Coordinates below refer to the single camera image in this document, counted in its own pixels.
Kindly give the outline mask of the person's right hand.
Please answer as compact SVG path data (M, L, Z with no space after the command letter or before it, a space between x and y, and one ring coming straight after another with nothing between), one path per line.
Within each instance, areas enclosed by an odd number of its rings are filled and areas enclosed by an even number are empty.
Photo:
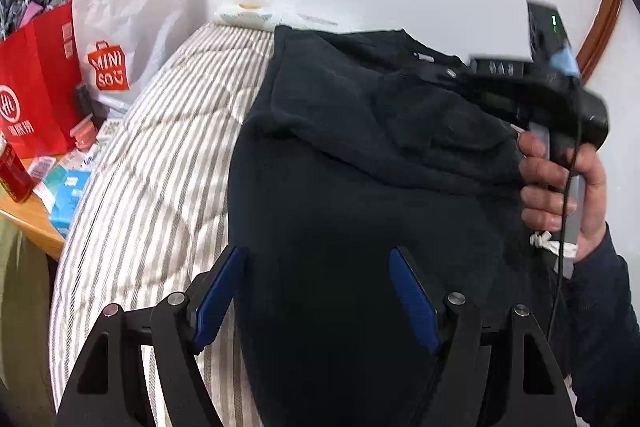
M522 220L535 231L559 232L564 210L561 192L570 173L546 158L544 142L533 132L520 134L518 148L524 155L518 164L525 182L521 191L524 204ZM582 144L578 152L569 148L566 157L576 158L575 169L586 180L576 254L576 261L581 262L600 245L605 236L606 174L598 152L591 144Z

